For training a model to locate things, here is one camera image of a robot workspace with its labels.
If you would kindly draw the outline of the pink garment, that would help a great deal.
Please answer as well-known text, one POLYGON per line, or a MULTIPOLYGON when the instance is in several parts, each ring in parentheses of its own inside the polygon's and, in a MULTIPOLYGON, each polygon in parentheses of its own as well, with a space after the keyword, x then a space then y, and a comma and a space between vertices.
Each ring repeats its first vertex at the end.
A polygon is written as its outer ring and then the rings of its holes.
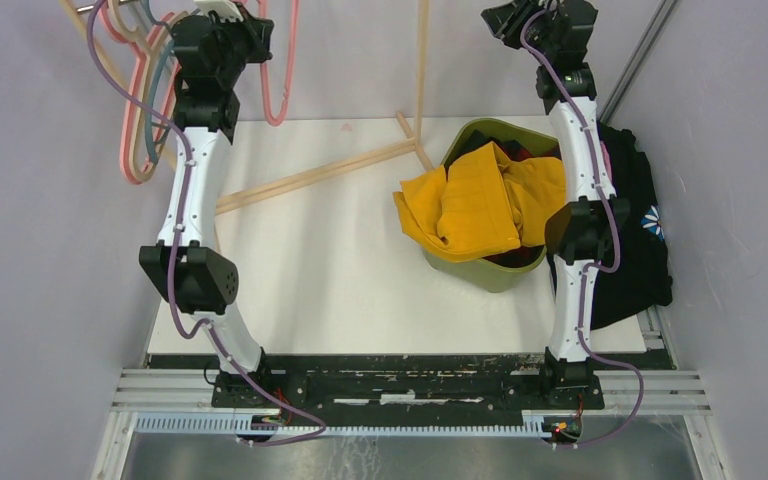
POLYGON ((603 169, 607 175, 608 181, 613 182, 611 158, 607 146, 603 140, 599 142, 599 146, 602 152, 603 169))

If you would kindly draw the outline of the yellow skirt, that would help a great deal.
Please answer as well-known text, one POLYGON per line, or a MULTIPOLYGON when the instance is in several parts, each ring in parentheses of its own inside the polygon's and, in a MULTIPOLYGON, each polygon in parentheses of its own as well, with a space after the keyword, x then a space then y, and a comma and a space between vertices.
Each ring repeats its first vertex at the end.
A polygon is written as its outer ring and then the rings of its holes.
POLYGON ((463 263, 546 244, 545 227, 566 203, 556 157, 511 159, 489 142, 400 183, 402 232, 432 255, 463 263))

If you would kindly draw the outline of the olive green plastic basket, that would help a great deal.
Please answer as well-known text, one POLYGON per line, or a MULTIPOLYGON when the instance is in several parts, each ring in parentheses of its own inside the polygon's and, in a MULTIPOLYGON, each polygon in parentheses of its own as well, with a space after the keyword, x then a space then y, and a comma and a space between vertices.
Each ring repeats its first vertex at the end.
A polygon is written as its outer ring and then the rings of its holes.
MULTIPOLYGON (((444 167, 449 167, 463 154, 492 141, 492 137, 501 141, 515 140, 520 142, 534 157, 545 154, 557 156, 559 154, 558 141, 552 136, 499 119, 478 118, 467 122, 461 128, 444 155, 441 164, 444 167)), ((526 273, 541 265, 546 257, 546 247, 541 248, 535 263, 524 268, 506 268, 486 260, 486 257, 470 262, 452 263, 426 250, 422 254, 426 262, 440 272, 466 281, 488 292, 501 293, 512 289, 526 273)))

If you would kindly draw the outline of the wooden clothes rack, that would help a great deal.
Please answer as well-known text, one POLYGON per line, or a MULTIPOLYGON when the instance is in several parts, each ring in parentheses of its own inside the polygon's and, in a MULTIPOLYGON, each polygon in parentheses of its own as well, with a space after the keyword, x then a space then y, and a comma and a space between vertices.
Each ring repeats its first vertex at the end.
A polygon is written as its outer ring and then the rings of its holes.
MULTIPOLYGON (((97 67, 98 59, 96 57, 96 54, 93 52, 94 48, 89 45, 89 41, 87 39, 87 34, 92 33, 95 37, 95 41, 97 42, 98 46, 102 48, 102 51, 106 53, 106 56, 109 58, 110 62, 115 68, 115 71, 119 73, 122 80, 125 82, 128 82, 131 77, 132 69, 135 64, 135 58, 130 50, 130 48, 126 45, 120 44, 108 35, 105 28, 102 26, 101 22, 96 19, 96 10, 100 8, 102 5, 104 5, 108 1, 98 1, 94 3, 95 8, 87 15, 78 15, 74 11, 74 4, 72 2, 64 2, 63 3, 63 9, 66 12, 66 14, 70 17, 73 24, 77 27, 77 29, 85 36, 88 50, 90 53, 90 57, 92 61, 94 62, 95 66, 97 67)), ((243 13, 248 13, 254 17, 259 18, 265 18, 268 19, 266 16, 266 11, 264 8, 259 8, 256 12, 251 12, 247 8, 246 4, 240 1, 234 1, 240 6, 240 9, 243 13)), ((204 14, 202 13, 197 7, 194 11, 188 12, 184 11, 186 13, 186 16, 188 15, 197 15, 197 14, 204 14)), ((173 83, 173 77, 178 69, 178 63, 176 60, 176 57, 174 56, 173 49, 172 49, 172 55, 170 59, 175 63, 175 70, 173 75, 165 75, 164 80, 160 84, 162 88, 167 86, 172 86, 173 83)), ((134 104, 138 105, 140 108, 144 109, 146 112, 150 113, 151 115, 158 116, 160 120, 165 123, 169 129, 170 126, 167 122, 168 118, 170 116, 165 116, 159 111, 155 110, 154 108, 142 103, 141 101, 137 100, 137 98, 129 95, 127 91, 123 90, 120 87, 114 87, 112 85, 112 79, 108 76, 106 73, 100 72, 102 77, 113 87, 113 89, 120 94, 125 101, 130 100, 134 104)), ((408 153, 414 153, 414 154, 421 154, 423 151, 422 144, 421 144, 421 123, 422 123, 422 116, 416 115, 412 119, 407 119, 404 116, 398 117, 398 123, 401 126, 403 132, 405 133, 405 139, 398 143, 393 143, 342 161, 332 162, 328 163, 313 169, 305 170, 300 173, 282 178, 280 180, 253 188, 248 189, 244 191, 239 191, 233 194, 223 194, 221 189, 224 184, 222 184, 220 193, 219 193, 219 199, 217 201, 217 207, 216 207, 216 218, 217 216, 228 213, 237 209, 240 209, 242 207, 270 199, 309 185, 313 185, 319 182, 322 182, 324 180, 349 173, 385 160, 389 160, 404 154, 408 153)), ((169 135, 166 139, 166 142, 169 138, 174 138, 176 140, 175 134, 171 131, 169 131, 169 135)), ((177 147, 174 154, 172 154, 175 164, 172 165, 174 167, 174 170, 176 170, 176 161, 177 161, 177 147)))

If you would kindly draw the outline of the black garment with flower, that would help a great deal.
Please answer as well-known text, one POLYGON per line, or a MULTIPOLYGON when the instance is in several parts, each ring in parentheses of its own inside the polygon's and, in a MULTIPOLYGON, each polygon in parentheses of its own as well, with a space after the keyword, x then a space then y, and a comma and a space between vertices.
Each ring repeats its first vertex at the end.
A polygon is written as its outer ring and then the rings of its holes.
POLYGON ((617 195, 629 201, 630 213, 619 232, 619 269, 599 273, 595 282, 593 330, 673 302, 668 248, 649 159, 637 149, 632 131, 600 122, 598 132, 610 158, 612 183, 617 195))

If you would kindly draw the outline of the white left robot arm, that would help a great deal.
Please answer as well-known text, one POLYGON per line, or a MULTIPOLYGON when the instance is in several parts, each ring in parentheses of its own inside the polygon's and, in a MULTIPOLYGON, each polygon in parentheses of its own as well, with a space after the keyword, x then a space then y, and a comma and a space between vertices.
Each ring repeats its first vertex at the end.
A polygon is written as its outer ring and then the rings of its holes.
POLYGON ((178 69, 167 122, 177 140, 176 170, 157 240, 141 247, 138 257, 178 333, 191 339, 205 332, 221 368, 244 372, 236 392, 254 407, 272 399, 275 382, 258 370, 263 349, 236 304, 238 268, 218 252, 213 234, 240 107, 234 87, 247 65, 271 59, 274 27, 248 13, 238 19, 188 15, 172 26, 178 69))

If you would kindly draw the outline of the red plaid skirt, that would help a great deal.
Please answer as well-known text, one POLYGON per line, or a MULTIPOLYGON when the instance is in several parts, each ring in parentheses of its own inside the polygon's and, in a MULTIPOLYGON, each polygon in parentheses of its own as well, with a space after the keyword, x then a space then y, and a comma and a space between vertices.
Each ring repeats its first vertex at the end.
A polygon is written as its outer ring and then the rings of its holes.
POLYGON ((534 157, 520 142, 492 142, 503 152, 498 160, 520 246, 486 257, 506 267, 524 268, 537 261, 545 244, 545 226, 565 200, 563 165, 556 157, 534 157))

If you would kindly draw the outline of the grey blue plastic hanger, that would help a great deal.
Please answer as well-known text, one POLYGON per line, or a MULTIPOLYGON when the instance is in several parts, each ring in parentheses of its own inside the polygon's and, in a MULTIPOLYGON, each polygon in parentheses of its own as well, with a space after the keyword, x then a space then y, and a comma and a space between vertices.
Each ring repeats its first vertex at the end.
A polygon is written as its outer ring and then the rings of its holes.
MULTIPOLYGON (((151 22, 153 26, 159 26, 165 33, 171 32, 171 26, 167 21, 158 19, 152 11, 151 3, 149 0, 142 0, 140 2, 146 18, 151 22)), ((162 50, 158 57, 158 63, 155 67, 149 84, 147 103, 154 107, 155 100, 159 91, 160 82, 163 76, 164 69, 166 68, 169 58, 172 55, 172 43, 166 40, 163 43, 162 50)), ((156 167, 160 160, 160 150, 165 145, 166 139, 169 135, 169 127, 163 123, 158 116, 151 115, 150 120, 143 127, 145 148, 148 154, 148 161, 151 166, 156 167)))

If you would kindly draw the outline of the beige wooden hanger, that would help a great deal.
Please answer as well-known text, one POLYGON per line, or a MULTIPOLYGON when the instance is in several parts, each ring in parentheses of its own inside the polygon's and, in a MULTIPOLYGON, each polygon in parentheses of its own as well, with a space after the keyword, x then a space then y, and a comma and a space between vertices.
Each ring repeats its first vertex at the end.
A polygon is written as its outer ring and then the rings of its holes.
MULTIPOLYGON (((128 46, 134 55, 135 64, 125 85, 126 91, 165 116, 171 115, 175 97, 171 86, 162 88, 160 84, 165 75, 174 74, 175 63, 162 54, 171 45, 169 29, 184 17, 183 11, 168 12, 157 16, 152 26, 142 29, 127 23, 119 1, 109 1, 99 14, 109 36, 128 46)), ((165 141, 165 126, 160 120, 127 101, 119 148, 120 170, 127 182, 146 183, 162 158, 174 161, 164 152, 165 141)))

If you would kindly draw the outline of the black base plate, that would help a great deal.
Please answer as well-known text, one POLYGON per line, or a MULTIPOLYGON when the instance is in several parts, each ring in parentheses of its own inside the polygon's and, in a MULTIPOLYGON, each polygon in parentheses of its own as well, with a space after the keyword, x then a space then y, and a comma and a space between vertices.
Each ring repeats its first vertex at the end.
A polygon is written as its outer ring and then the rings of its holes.
POLYGON ((279 355, 251 373, 209 377, 214 355, 152 355, 151 369, 192 370, 219 408, 272 407, 292 426, 315 418, 335 427, 514 426, 522 412, 579 415, 605 407, 591 364, 546 362, 541 354, 279 355))

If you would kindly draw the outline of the metal rack rod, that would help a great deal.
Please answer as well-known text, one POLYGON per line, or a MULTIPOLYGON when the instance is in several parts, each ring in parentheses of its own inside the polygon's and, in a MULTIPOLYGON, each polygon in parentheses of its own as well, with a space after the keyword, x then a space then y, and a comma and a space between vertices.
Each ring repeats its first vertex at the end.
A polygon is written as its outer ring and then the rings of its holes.
MULTIPOLYGON (((130 3, 133 3, 133 2, 134 2, 134 0, 117 0, 117 1, 116 1, 116 4, 117 4, 117 5, 119 5, 119 6, 122 6, 122 5, 128 5, 128 4, 130 4, 130 3)), ((75 7, 75 8, 74 8, 74 11, 75 11, 75 12, 76 12, 78 15, 87 15, 87 14, 89 14, 89 13, 90 13, 90 12, 91 12, 91 11, 92 11, 94 8, 95 8, 95 5, 94 5, 94 4, 88 4, 88 5, 84 5, 84 6, 80 6, 80 7, 75 7)))

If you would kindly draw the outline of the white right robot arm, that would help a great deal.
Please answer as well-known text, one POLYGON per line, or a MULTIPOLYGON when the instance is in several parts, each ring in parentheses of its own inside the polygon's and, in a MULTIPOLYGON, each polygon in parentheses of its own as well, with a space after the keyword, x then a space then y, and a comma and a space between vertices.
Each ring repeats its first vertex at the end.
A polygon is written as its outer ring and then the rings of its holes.
POLYGON ((600 273, 620 265, 619 228, 629 213, 609 177, 595 79, 586 61, 597 16, 588 1, 511 1, 481 13, 495 39, 538 61, 535 89, 564 167, 566 200, 545 228, 555 272, 555 320, 537 392, 551 408, 597 387, 590 348, 594 290, 600 273))

